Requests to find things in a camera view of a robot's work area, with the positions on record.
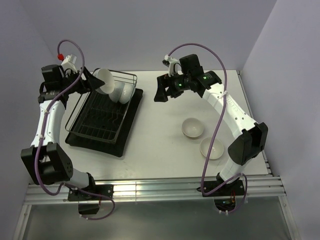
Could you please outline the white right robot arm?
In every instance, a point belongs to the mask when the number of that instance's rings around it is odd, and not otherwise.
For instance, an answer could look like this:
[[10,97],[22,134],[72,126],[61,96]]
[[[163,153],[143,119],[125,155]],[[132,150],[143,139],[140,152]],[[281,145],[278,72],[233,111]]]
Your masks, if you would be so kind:
[[234,188],[231,178],[241,173],[250,160],[264,150],[267,125],[250,117],[227,92],[227,81],[221,80],[212,70],[205,72],[196,54],[180,59],[166,55],[162,63],[168,72],[157,77],[155,102],[165,103],[190,90],[207,101],[230,129],[234,141],[227,148],[229,158],[218,173],[216,183],[220,194],[229,194]]

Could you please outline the cream bowl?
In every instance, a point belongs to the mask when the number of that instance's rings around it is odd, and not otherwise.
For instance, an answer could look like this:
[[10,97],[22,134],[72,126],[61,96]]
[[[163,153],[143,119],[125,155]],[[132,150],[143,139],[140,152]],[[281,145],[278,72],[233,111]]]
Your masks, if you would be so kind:
[[187,118],[181,126],[182,133],[190,139],[198,139],[204,132],[204,124],[197,118]]

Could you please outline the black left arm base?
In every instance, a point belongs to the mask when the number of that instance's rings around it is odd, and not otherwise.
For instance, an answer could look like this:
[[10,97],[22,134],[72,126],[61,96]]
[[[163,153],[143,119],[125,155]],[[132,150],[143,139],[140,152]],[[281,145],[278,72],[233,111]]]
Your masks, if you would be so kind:
[[112,184],[98,184],[93,192],[85,193],[83,189],[69,189],[67,201],[78,203],[78,213],[82,216],[93,217],[100,208],[101,202],[113,198],[114,186]]

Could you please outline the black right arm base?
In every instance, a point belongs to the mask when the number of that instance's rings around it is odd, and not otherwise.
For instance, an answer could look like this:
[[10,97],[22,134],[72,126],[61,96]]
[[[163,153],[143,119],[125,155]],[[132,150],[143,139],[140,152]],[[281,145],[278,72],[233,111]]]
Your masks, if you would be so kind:
[[222,212],[233,211],[236,208],[236,197],[243,196],[247,193],[247,187],[243,184],[241,179],[236,179],[232,183],[227,183],[217,189],[210,195],[202,193],[203,197],[214,198],[215,207]]

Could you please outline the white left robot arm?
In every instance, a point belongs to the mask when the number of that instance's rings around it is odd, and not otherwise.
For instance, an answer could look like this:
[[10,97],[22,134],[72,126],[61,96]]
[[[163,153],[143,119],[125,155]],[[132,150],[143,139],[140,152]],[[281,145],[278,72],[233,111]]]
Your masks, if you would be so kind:
[[86,200],[96,197],[98,188],[88,172],[73,167],[72,160],[60,146],[62,119],[69,95],[95,91],[105,83],[93,76],[87,68],[69,73],[61,65],[42,67],[44,81],[40,85],[38,103],[40,116],[35,137],[29,148],[21,150],[21,159],[32,181],[49,195],[46,187],[53,184],[78,188]]

